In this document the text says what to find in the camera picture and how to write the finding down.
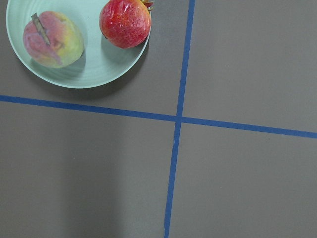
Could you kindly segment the light green plate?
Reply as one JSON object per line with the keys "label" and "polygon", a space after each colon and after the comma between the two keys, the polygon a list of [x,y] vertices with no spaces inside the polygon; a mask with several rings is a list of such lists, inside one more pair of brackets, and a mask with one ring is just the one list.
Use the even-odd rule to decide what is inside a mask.
{"label": "light green plate", "polygon": [[[6,9],[9,41],[20,61],[41,79],[66,88],[92,88],[116,80],[131,69],[146,49],[140,45],[121,49],[111,44],[99,28],[99,14],[105,0],[10,0]],[[48,68],[35,62],[23,45],[23,32],[34,13],[52,10],[67,15],[79,27],[85,50],[75,63]]]}

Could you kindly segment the yellow pink peach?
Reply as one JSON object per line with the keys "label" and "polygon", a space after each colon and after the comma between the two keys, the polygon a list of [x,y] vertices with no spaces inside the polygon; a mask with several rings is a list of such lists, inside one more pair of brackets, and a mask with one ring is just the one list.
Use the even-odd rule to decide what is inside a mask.
{"label": "yellow pink peach", "polygon": [[72,20],[56,11],[44,11],[38,19],[49,40],[48,44],[33,21],[27,23],[23,32],[24,47],[34,61],[45,67],[62,68],[80,59],[84,39]]}

